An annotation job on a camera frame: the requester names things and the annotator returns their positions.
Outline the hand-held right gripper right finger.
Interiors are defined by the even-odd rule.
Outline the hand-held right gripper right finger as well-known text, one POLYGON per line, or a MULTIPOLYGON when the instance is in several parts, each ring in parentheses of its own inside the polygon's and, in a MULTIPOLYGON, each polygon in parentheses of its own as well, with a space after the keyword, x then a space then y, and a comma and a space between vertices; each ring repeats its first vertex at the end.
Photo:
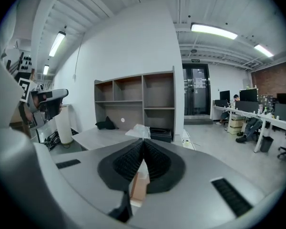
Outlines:
POLYGON ((150 183, 147 194, 170 191, 183 178, 185 162, 176 153, 152 142, 144 140, 143 158, 148 168, 150 183))

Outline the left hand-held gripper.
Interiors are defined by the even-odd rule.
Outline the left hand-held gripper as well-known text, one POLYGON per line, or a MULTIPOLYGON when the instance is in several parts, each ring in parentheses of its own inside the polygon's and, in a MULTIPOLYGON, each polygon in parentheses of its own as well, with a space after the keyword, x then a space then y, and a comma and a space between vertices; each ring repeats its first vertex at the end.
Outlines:
POLYGON ((20 101, 31 113, 31 119, 26 119, 30 129, 38 129, 57 116, 63 98, 69 94, 67 89, 43 90, 40 84, 24 78, 20 78, 18 84, 24 89, 20 101))

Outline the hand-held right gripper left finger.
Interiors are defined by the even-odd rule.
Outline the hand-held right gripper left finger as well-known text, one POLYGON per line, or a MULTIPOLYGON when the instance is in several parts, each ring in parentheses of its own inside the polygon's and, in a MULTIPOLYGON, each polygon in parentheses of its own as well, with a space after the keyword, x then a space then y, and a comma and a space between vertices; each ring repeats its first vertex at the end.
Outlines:
POLYGON ((112 190, 128 190, 143 161, 143 140, 139 139, 116 151, 98 164, 98 174, 112 190))

